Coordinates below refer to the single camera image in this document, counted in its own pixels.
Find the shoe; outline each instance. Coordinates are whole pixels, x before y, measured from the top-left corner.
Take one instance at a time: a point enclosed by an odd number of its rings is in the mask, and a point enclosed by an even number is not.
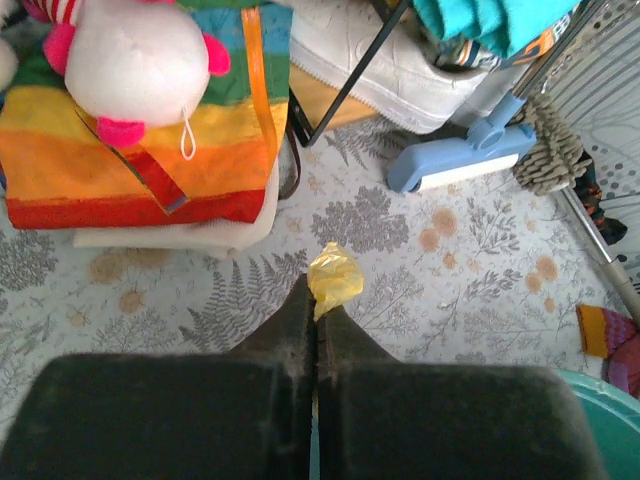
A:
[[[470,127],[479,118],[486,117],[502,97],[520,80],[530,64],[514,65],[491,72],[451,116],[450,122]]]
[[[340,89],[382,21],[368,0],[296,0],[294,5],[291,61]],[[425,60],[419,32],[404,27],[393,29],[350,95],[403,129],[430,133],[451,118],[487,72],[439,70]]]

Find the floral rug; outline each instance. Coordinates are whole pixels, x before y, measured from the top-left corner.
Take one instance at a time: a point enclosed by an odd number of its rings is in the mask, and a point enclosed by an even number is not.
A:
[[[575,307],[620,309],[550,197],[509,173],[399,196],[383,171],[407,142],[376,122],[302,152],[300,190],[235,260],[189,251],[82,250],[70,232],[0,216],[0,439],[50,359],[74,352],[220,352],[282,302],[329,241],[357,257],[353,318],[400,359],[534,364],[599,376]],[[288,161],[282,162],[283,176]]]

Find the yellow plastic bag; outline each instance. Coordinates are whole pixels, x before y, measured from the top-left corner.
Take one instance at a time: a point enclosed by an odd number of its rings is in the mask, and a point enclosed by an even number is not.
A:
[[[309,289],[316,299],[313,319],[362,293],[364,276],[355,259],[340,245],[329,243],[311,262],[307,274]]]

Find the orange bag strap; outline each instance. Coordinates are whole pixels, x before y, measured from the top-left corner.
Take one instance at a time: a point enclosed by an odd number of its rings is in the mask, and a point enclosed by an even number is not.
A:
[[[275,161],[278,155],[278,136],[276,126],[271,116],[269,93],[267,91],[267,77],[264,72],[264,57],[262,53],[262,23],[260,8],[242,9],[242,29],[247,48],[247,63],[249,64],[249,86],[253,108],[258,115],[262,136],[267,143],[270,160]]]

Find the stuffed toy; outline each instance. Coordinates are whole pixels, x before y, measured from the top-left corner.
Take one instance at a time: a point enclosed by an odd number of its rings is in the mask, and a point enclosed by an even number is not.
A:
[[[7,18],[14,10],[16,10],[14,0],[0,0],[0,28],[4,27]],[[18,58],[9,42],[0,38],[0,92],[7,89],[16,70],[18,70]]]
[[[149,127],[184,122],[182,150],[189,156],[189,117],[210,75],[231,68],[219,40],[204,35],[175,0],[23,1],[37,20],[54,24],[45,56],[78,106],[96,119],[102,142],[129,147]]]

